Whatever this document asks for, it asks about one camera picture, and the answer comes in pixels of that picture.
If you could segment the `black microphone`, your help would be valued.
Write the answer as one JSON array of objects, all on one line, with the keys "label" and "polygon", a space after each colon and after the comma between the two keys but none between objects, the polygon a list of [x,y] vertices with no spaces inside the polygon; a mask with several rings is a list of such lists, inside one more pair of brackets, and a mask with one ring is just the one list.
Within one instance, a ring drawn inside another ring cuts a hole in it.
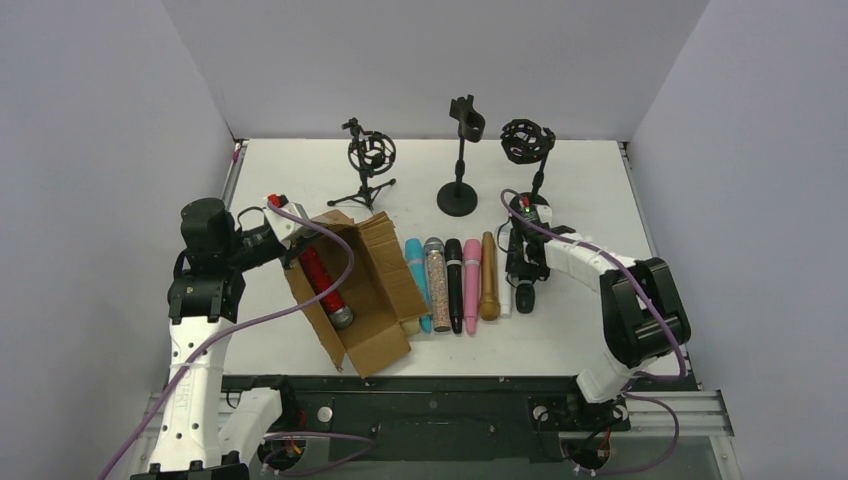
[{"label": "black microphone", "polygon": [[529,314],[535,308],[535,287],[530,279],[519,279],[515,286],[515,309],[521,314]]},{"label": "black microphone", "polygon": [[462,244],[457,238],[449,238],[445,242],[445,263],[448,283],[448,312],[451,329],[454,334],[463,331],[464,304],[462,267]]}]

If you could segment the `white microphone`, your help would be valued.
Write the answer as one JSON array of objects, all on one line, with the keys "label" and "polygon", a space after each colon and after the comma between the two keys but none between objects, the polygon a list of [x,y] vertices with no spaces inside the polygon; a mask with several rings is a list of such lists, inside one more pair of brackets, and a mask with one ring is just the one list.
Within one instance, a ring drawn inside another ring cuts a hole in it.
[{"label": "white microphone", "polygon": [[498,301],[500,305],[500,316],[502,318],[509,318],[512,313],[512,286],[507,272],[510,233],[511,228],[507,227],[506,224],[503,224],[497,229],[497,233],[495,235],[497,248],[496,277],[498,281]]}]

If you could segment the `pink microphone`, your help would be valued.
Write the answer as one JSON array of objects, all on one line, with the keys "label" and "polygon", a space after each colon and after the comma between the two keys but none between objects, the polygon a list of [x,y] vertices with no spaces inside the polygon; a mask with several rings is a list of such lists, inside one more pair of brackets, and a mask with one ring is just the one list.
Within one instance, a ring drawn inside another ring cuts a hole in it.
[{"label": "pink microphone", "polygon": [[474,335],[477,331],[481,259],[481,242],[478,239],[467,240],[464,244],[463,250],[463,318],[465,322],[465,330],[468,335]]}]

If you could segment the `gold microphone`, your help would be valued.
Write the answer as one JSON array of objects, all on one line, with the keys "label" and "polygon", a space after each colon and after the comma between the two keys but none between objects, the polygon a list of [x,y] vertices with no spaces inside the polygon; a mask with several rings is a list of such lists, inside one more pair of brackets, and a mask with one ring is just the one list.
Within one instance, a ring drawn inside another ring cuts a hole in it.
[{"label": "gold microphone", "polygon": [[500,303],[497,290],[497,253],[492,232],[482,236],[481,292],[479,301],[480,318],[495,321],[500,316]]}]

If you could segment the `silver glitter microphone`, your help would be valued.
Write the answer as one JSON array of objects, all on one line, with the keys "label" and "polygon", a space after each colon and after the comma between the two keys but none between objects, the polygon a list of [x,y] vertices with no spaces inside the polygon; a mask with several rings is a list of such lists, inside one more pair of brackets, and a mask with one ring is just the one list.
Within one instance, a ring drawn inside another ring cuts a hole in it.
[{"label": "silver glitter microphone", "polygon": [[452,327],[444,244],[439,238],[430,237],[424,243],[423,252],[430,294],[432,329],[436,333],[448,333]]}]

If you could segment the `black clip microphone stand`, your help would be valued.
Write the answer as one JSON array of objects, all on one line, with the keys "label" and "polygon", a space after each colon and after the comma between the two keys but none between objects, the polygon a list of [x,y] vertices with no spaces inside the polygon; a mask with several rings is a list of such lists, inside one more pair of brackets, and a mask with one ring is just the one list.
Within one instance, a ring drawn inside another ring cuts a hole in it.
[{"label": "black clip microphone stand", "polygon": [[465,182],[467,143],[479,143],[482,140],[486,120],[474,107],[473,94],[451,100],[449,116],[458,122],[458,155],[455,163],[455,179],[443,185],[437,193],[437,206],[451,217],[470,215],[478,205],[475,189]]}]

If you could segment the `red glitter microphone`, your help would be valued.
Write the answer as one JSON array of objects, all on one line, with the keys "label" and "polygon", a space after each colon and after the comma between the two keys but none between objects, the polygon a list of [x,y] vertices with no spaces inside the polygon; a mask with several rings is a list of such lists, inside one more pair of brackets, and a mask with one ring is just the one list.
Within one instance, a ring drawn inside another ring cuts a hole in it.
[{"label": "red glitter microphone", "polygon": [[298,257],[300,266],[316,294],[325,293],[320,300],[330,323],[336,330],[345,329],[353,322],[354,315],[337,291],[330,292],[333,284],[324,262],[315,247],[310,246]]}]

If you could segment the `blue microphone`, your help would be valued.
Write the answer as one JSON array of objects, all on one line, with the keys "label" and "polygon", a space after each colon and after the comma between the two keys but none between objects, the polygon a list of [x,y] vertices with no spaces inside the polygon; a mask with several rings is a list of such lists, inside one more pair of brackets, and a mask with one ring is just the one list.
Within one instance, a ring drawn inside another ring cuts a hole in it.
[{"label": "blue microphone", "polygon": [[410,238],[405,241],[404,258],[426,306],[430,308],[431,299],[424,264],[423,245],[418,238]]}]

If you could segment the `black round-base shock-mount stand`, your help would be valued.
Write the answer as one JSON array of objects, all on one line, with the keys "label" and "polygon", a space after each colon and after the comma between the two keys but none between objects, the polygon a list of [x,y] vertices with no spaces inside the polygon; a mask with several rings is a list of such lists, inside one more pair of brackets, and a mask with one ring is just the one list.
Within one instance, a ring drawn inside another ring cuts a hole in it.
[{"label": "black round-base shock-mount stand", "polygon": [[529,119],[513,119],[503,126],[500,141],[507,159],[513,164],[538,165],[528,197],[534,204],[548,206],[540,190],[549,154],[555,146],[555,133]]}]

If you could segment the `brown cardboard box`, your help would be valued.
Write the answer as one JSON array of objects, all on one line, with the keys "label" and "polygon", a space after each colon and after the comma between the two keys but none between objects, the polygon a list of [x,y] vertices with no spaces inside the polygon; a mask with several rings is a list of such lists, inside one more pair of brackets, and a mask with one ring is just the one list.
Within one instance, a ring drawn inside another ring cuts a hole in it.
[{"label": "brown cardboard box", "polygon": [[353,252],[353,269],[338,293],[353,311],[350,326],[336,330],[321,304],[303,313],[337,371],[346,360],[362,377],[378,374],[412,350],[400,322],[430,312],[407,266],[395,226],[380,212],[356,222],[339,210],[312,219],[336,233]]}]

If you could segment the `black tripod shock-mount stand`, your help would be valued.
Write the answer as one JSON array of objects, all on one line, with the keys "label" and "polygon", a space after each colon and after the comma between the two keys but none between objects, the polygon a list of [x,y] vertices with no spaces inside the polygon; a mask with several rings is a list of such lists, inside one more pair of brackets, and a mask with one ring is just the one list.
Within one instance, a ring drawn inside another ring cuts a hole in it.
[{"label": "black tripod shock-mount stand", "polygon": [[391,137],[380,131],[365,130],[356,117],[350,118],[341,129],[351,135],[347,156],[349,164],[358,174],[360,185],[356,193],[328,200],[327,205],[333,207],[344,202],[354,202],[373,213],[377,196],[385,188],[394,186],[397,179],[391,178],[379,185],[370,185],[369,182],[386,174],[394,166],[396,145]]}]

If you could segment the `cream microphone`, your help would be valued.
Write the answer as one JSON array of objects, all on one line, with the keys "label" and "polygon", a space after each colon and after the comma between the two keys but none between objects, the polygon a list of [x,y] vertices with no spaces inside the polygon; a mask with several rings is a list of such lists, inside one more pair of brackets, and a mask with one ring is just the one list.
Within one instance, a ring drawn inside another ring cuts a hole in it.
[{"label": "cream microphone", "polygon": [[421,332],[420,318],[414,317],[400,322],[401,329],[407,337],[417,335]]}]

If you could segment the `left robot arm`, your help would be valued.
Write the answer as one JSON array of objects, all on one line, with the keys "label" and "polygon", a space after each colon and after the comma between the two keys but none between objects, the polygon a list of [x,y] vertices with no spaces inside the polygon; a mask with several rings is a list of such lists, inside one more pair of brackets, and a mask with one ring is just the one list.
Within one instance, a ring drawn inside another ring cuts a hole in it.
[{"label": "left robot arm", "polygon": [[285,257],[302,231],[299,205],[272,195],[263,223],[237,226],[224,202],[204,198],[181,211],[185,248],[168,290],[169,383],[154,450],[142,479],[246,479],[265,432],[282,414],[274,388],[244,392],[220,421],[223,367],[245,290],[244,272]]}]

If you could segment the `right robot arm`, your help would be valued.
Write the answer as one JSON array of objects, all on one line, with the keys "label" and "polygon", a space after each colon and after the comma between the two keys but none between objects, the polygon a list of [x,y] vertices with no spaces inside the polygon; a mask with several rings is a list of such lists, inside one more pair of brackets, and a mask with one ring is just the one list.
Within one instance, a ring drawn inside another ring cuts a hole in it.
[{"label": "right robot arm", "polygon": [[544,252],[548,269],[596,293],[604,345],[576,377],[587,403],[620,396],[635,378],[676,380],[688,370],[682,346],[691,326],[668,264],[608,251],[577,233],[558,234],[514,218],[512,230]]}]

